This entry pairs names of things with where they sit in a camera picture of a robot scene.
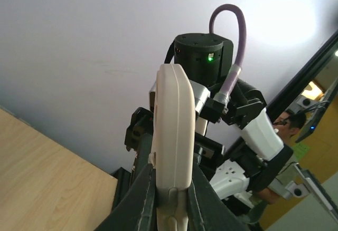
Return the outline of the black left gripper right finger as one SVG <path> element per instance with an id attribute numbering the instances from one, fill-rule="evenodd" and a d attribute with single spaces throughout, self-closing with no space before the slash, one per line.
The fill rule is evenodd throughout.
<path id="1" fill-rule="evenodd" d="M 245 231 L 244 225 L 220 200 L 197 163 L 187 191 L 188 230 Z"/>

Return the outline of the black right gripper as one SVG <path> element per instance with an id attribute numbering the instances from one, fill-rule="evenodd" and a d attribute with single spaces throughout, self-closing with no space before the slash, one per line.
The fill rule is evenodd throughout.
<path id="1" fill-rule="evenodd" d="M 153 134 L 153 112 L 139 107 L 131 117 L 126 129 L 125 146 L 137 150 L 145 134 Z M 224 145 L 199 133 L 195 133 L 194 144 L 202 148 L 200 167 L 205 170 L 216 170 L 224 162 Z"/>

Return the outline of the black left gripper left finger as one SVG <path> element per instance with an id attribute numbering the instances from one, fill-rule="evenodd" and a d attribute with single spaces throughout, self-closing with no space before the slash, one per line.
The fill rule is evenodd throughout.
<path id="1" fill-rule="evenodd" d="M 96 231 L 157 230 L 155 178 L 153 165 L 145 165 L 126 196 Z"/>

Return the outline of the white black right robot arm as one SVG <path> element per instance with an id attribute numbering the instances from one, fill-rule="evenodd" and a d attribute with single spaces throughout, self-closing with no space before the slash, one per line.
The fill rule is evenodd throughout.
<path id="1" fill-rule="evenodd" d="M 149 108 L 138 108 L 125 145 L 144 154 L 155 178 L 157 214 L 187 216 L 197 175 L 215 201 L 249 191 L 271 203 L 273 187 L 292 156 L 266 112 L 261 92 L 239 79 L 245 37 L 178 35 L 170 45 Z"/>

